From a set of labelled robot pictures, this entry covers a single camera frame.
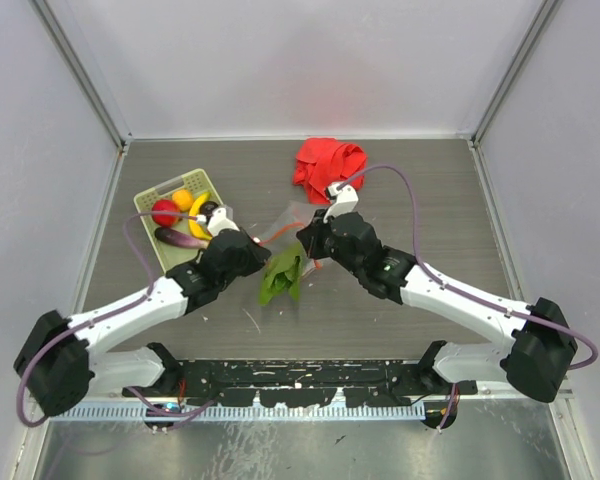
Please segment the clear zip top bag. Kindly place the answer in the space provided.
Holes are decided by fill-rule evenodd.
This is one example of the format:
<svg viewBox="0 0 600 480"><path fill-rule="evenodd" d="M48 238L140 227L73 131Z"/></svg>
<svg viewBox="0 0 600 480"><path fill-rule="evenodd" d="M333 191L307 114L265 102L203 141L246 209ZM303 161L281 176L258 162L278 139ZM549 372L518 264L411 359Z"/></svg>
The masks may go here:
<svg viewBox="0 0 600 480"><path fill-rule="evenodd" d="M315 212L315 205L290 201L271 224L252 229L253 239L271 252L263 270L262 285L272 285L274 276L282 273L284 267L290 267L293 260L299 261L300 278L306 278L327 265L326 260L309 259L296 237L298 231L308 226Z"/></svg>

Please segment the green leafy vegetable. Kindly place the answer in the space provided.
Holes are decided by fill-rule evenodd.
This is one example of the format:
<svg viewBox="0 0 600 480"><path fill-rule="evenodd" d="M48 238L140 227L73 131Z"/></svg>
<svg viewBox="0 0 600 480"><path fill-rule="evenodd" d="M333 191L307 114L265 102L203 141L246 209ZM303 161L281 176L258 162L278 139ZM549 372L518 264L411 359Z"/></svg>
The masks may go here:
<svg viewBox="0 0 600 480"><path fill-rule="evenodd" d="M298 302L305 260L306 254L299 242L274 254L264 270L259 304L266 306L274 297L283 293L288 293L295 302Z"/></svg>

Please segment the green plastic basket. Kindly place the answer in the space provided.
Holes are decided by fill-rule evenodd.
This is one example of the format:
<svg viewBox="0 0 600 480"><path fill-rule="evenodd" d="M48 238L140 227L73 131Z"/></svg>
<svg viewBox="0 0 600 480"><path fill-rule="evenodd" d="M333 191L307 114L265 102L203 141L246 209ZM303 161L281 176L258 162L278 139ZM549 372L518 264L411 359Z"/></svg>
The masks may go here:
<svg viewBox="0 0 600 480"><path fill-rule="evenodd" d="M223 204L222 198L218 194L206 171L202 168L191 170L137 193L133 198L133 203L138 212L150 211L158 200L171 199L173 193L182 189L187 190L194 198L208 192L211 201L214 201L219 205ZM196 254L198 253L197 249L180 248L158 240L154 235L154 231L159 225L156 224L150 216L143 216L140 221L163 272L166 272L177 264L192 260L196 257Z"/></svg>

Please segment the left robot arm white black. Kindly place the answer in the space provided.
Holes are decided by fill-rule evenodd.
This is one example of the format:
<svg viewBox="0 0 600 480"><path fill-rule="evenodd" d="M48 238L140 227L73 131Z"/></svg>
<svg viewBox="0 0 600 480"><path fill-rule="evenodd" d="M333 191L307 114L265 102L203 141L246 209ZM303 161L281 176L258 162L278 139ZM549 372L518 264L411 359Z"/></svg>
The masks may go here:
<svg viewBox="0 0 600 480"><path fill-rule="evenodd" d="M260 271L270 255L245 231L224 230L198 260L173 267L145 290L71 317L43 314L14 362L21 379L17 395L30 394L44 417L67 412L98 389L171 395L183 369L163 345L129 352L116 346L215 301L235 279Z"/></svg>

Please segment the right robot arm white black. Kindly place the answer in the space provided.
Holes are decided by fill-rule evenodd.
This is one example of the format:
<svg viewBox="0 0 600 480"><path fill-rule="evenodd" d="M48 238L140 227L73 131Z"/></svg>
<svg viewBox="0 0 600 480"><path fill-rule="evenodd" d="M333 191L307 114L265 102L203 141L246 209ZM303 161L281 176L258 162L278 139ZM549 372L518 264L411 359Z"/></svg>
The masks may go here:
<svg viewBox="0 0 600 480"><path fill-rule="evenodd" d="M309 258L333 260L372 296L434 313L483 337L479 344L432 342L417 364L427 392L468 381L502 382L533 400L555 400L577 351L556 303L540 298L527 305L449 278L383 244L357 212L329 218L318 210L296 237Z"/></svg>

